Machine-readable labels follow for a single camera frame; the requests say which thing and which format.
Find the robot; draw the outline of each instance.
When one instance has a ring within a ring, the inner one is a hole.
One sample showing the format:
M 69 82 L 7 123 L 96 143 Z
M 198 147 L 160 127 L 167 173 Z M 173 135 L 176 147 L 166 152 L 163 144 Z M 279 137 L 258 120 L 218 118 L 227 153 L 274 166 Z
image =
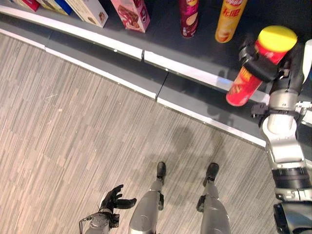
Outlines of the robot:
M 296 139 L 297 125 L 311 103 L 299 102 L 298 95 L 312 64 L 312 40 L 305 46 L 297 44 L 282 61 L 275 65 L 254 49 L 247 40 L 239 53 L 243 66 L 264 82 L 273 82 L 269 104 L 253 106 L 252 116 L 259 117 L 259 127 L 266 140 L 266 153 L 275 181 L 275 196 L 280 202 L 274 205 L 274 218 L 279 234 L 312 234 L 312 185 L 306 169 L 302 149 Z M 218 199 L 215 177 L 219 166 L 211 163 L 204 180 L 204 193 L 196 209 L 203 213 L 200 234 L 230 234 L 229 216 Z M 129 224 L 129 234 L 156 234 L 158 211 L 163 209 L 166 165 L 157 166 L 157 177 L 149 191 L 138 203 Z M 136 199 L 119 199 L 122 185 L 110 191 L 101 202 L 99 212 L 79 222 L 90 220 L 86 234 L 108 234 L 118 226 L 113 208 L 129 209 Z
M 275 181 L 274 218 L 279 234 L 312 234 L 312 186 L 306 162 L 296 139 L 309 102 L 299 102 L 302 85 L 312 63 L 312 40 L 297 43 L 275 65 L 256 53 L 247 41 L 239 53 L 243 66 L 264 82 L 273 82 L 270 101 L 252 107 L 252 116 L 260 117 L 259 127 L 266 140 L 266 153 Z

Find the product packaging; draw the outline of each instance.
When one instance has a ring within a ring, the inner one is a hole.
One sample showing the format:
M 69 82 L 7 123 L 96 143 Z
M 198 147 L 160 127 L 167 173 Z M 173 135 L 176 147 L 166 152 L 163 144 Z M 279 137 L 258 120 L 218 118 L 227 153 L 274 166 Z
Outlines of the product packaging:
M 144 0 L 111 0 L 111 2 L 126 29 L 145 33 L 151 20 Z
M 98 0 L 66 0 L 66 2 L 83 21 L 103 27 L 108 19 Z
M 215 32 L 217 42 L 226 43 L 232 39 L 246 3 L 247 0 L 223 0 Z
M 40 6 L 40 4 L 36 0 L 11 0 L 11 1 L 27 9 L 31 9 L 33 11 L 37 11 L 37 9 Z
M 198 25 L 199 0 L 179 0 L 181 34 L 185 38 L 194 36 Z
M 271 62 L 278 64 L 296 42 L 297 36 L 289 28 L 269 26 L 260 32 L 258 40 L 255 42 L 255 49 Z M 245 67 L 242 67 L 226 94 L 227 102 L 232 106 L 246 104 L 261 83 L 261 80 L 249 73 Z
M 71 7 L 65 0 L 37 0 L 44 8 L 57 11 L 64 15 L 69 15 L 72 12 Z

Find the shelf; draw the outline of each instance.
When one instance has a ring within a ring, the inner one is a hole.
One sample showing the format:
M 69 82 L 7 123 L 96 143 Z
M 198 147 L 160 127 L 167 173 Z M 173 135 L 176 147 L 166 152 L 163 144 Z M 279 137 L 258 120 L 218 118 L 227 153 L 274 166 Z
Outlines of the shelf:
M 35 13 L 27 12 L 7 0 L 0 0 L 0 12 L 83 38 L 138 60 L 144 53 L 146 62 L 227 91 L 239 70 L 236 58 L 241 35 L 251 27 L 238 30 L 237 37 L 230 43 L 219 44 L 214 39 L 219 10 L 202 4 L 200 20 L 209 24 L 200 24 L 196 36 L 185 39 L 180 34 L 177 2 L 147 0 L 146 4 L 152 18 L 146 34 L 125 30 L 110 2 L 105 6 L 109 18 L 103 29 L 82 22 L 75 13 L 68 17 L 42 7 Z M 258 33 L 263 26 L 253 27 L 253 32 Z M 256 91 L 252 100 L 268 102 L 269 96 L 262 92 L 265 87 Z
M 258 120 L 250 116 L 252 103 L 233 107 L 225 100 L 225 94 L 197 82 L 169 74 L 161 88 L 157 101 L 174 110 L 194 117 L 259 146 L 265 146 Z M 312 161 L 311 128 L 300 124 L 299 142 L 306 159 Z
M 132 37 L 127 38 L 127 32 L 125 32 L 120 19 L 118 19 L 119 21 L 110 20 L 103 30 L 98 26 L 81 21 L 74 12 L 70 16 L 66 16 L 43 7 L 40 7 L 36 12 L 31 12 L 8 0 L 0 0 L 0 12 L 83 38 L 138 60 L 142 58 L 143 50 L 131 45 L 133 41 L 133 44 L 139 45 L 138 41 L 133 40 Z
M 57 31 L 45 50 L 154 99 L 168 74 L 143 61 Z
M 0 33 L 22 40 L 42 50 L 45 49 L 52 32 L 53 30 L 47 27 L 34 27 L 30 22 L 0 14 Z

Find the red chip can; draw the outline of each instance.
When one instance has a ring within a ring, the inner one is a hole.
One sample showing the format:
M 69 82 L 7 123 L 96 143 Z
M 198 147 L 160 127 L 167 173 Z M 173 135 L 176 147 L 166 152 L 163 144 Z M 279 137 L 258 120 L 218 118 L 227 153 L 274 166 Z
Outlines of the red chip can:
M 260 32 L 255 42 L 255 49 L 273 63 L 278 64 L 296 42 L 297 35 L 291 29 L 284 26 L 268 26 Z M 227 102 L 232 106 L 245 105 L 261 83 L 261 80 L 242 67 L 226 94 Z
M 191 38 L 197 30 L 199 0 L 179 0 L 181 34 Z

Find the white snack box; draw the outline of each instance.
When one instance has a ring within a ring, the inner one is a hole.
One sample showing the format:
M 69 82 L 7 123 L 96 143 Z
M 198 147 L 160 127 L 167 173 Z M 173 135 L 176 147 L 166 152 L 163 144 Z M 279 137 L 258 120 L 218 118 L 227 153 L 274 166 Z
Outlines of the white snack box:
M 66 0 L 66 2 L 83 21 L 102 28 L 108 19 L 98 0 Z

